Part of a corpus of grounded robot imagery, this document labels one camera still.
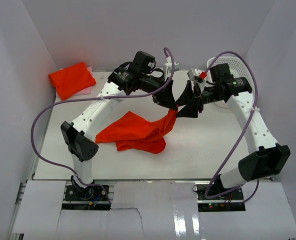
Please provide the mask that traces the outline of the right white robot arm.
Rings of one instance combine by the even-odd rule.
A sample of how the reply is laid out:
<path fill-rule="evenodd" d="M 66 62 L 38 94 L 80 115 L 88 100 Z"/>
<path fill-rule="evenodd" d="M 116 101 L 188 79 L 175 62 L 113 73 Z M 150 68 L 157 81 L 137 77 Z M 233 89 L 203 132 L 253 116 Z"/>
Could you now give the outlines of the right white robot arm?
<path fill-rule="evenodd" d="M 211 81 L 207 81 L 205 72 L 196 68 L 187 74 L 189 81 L 177 100 L 183 107 L 177 117 L 196 118 L 205 104 L 224 101 L 237 119 L 248 149 L 248 155 L 237 167 L 224 173 L 216 172 L 205 190 L 207 198 L 216 196 L 223 200 L 247 182 L 279 174 L 290 156 L 290 149 L 279 144 L 256 108 L 253 77 L 238 74 L 226 62 L 210 68 Z"/>

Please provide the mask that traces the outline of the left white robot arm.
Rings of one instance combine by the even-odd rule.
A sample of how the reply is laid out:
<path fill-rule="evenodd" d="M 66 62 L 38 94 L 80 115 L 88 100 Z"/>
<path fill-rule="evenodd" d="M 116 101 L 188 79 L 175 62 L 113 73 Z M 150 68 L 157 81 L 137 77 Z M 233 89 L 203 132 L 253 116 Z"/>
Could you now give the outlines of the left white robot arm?
<path fill-rule="evenodd" d="M 112 71 L 100 94 L 78 117 L 71 123 L 62 123 L 62 135 L 73 158 L 72 180 L 78 185 L 76 194 L 81 199 L 87 200 L 93 195 L 92 160 L 98 151 L 93 139 L 97 129 L 121 101 L 134 98 L 133 92 L 141 90 L 143 97 L 152 96 L 159 106 L 174 111 L 178 109 L 172 93 L 175 61 L 168 48 L 164 48 L 164 53 L 171 65 L 170 73 L 153 76 L 155 57 L 138 51 L 132 61 Z"/>

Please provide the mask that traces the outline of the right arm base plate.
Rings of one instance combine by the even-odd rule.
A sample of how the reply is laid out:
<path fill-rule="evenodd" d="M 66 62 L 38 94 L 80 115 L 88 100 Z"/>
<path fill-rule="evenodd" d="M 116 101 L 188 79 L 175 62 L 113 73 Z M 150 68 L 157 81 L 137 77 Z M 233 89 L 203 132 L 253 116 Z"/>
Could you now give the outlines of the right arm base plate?
<path fill-rule="evenodd" d="M 197 194 L 198 211 L 201 213 L 213 212 L 244 212 L 246 211 L 244 196 L 241 189 L 216 198 L 205 197 L 206 184 L 195 184 L 192 191 Z"/>

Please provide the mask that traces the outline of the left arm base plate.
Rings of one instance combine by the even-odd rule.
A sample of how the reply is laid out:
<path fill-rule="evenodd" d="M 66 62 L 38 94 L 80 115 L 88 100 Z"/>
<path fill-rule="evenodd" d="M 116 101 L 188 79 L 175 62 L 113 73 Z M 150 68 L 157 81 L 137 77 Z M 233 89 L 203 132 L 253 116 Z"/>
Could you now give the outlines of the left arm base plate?
<path fill-rule="evenodd" d="M 62 202 L 63 210 L 75 211 L 109 211 L 111 204 L 108 202 L 105 191 L 100 186 L 90 187 L 82 195 L 76 187 L 66 185 Z"/>

